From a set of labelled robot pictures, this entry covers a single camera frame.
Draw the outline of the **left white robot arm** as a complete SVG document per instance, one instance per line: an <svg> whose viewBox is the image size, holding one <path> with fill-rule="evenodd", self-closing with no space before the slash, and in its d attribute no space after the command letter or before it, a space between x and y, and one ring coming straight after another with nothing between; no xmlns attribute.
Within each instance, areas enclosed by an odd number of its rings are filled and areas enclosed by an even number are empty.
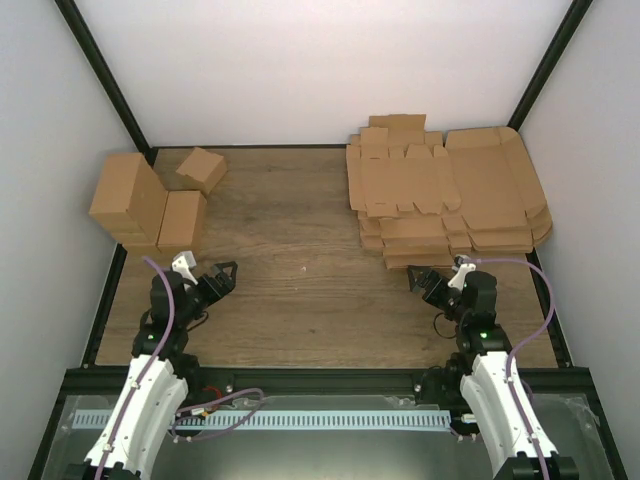
<svg viewBox="0 0 640 480"><path fill-rule="evenodd" d="M145 261L156 275L124 386L98 440L81 463L65 468L64 479L149 479L178 408L203 395L198 359L185 352L189 332L233 291L238 264L217 263L196 277L190 251L176 256L167 270Z"/></svg>

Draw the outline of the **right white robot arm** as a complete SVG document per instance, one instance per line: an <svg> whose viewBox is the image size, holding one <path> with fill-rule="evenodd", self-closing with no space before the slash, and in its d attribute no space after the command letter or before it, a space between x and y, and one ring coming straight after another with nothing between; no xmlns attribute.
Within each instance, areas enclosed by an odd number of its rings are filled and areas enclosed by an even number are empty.
<svg viewBox="0 0 640 480"><path fill-rule="evenodd" d="M558 453L518 373L515 349L497 323L497 279L458 256L455 275L409 266L409 287L456 324L458 351L427 380L465 403L475 418L495 479L577 479L575 461Z"/></svg>

